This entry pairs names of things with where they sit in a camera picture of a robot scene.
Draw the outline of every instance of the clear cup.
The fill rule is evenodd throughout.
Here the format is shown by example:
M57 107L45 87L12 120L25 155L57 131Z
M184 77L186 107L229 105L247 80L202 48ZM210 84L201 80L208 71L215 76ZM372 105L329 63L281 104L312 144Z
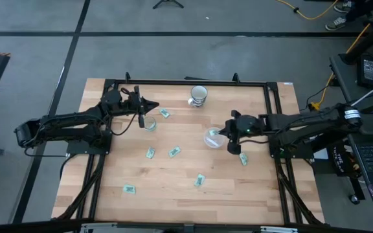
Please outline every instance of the clear cup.
M153 117L147 116L143 118L143 122L146 131L152 132L156 129L156 120Z
M221 129L217 127L211 127L206 130L204 133L204 142L207 146L211 148L220 148L223 146L225 136L218 134L220 130Z

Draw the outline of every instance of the mug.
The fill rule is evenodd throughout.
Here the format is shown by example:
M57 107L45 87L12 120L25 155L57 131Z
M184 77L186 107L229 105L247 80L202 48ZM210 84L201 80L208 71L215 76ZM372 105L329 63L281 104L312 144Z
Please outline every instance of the mug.
M201 107L207 99L208 91L203 86L195 86L191 89L191 98L188 104L194 107Z

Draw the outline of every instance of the gray floor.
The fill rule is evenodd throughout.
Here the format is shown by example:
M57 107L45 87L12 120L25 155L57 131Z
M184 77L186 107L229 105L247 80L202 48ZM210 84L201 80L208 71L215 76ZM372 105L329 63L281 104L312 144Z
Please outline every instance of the gray floor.
M333 10L317 21L305 21L274 0L180 0L183 10L156 1L92 0L84 31L251 31L320 32ZM74 30L82 0L0 0L0 30ZM292 0L309 16L329 2ZM361 30L360 22L344 31ZM185 76L230 80L293 82L299 105L321 89L330 75L329 56L344 52L353 39L126 37L80 38L58 113L78 110L86 78L182 79ZM47 112L70 38L0 38L0 52L12 58L0 83L0 224L12 209L29 165L16 145L13 130ZM343 101L331 88L325 105ZM47 155L63 155L65 144L47 146ZM43 159L25 221L48 220L54 204L62 159ZM346 178L317 175L326 222L336 227L373 230L373 205L367 198L354 206Z

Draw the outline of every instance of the person's foot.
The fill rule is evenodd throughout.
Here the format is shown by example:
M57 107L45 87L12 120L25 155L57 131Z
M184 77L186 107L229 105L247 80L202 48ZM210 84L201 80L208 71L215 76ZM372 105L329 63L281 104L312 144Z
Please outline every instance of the person's foot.
M340 28L343 28L346 26L346 19L343 18L343 17L338 17L337 19L335 19L333 22L331 23L328 23L327 25L325 25L324 27L327 29L327 30L337 30L337 29L340 29Z
M352 2L345 1L343 3L336 4L333 9L340 13L348 13L352 9Z

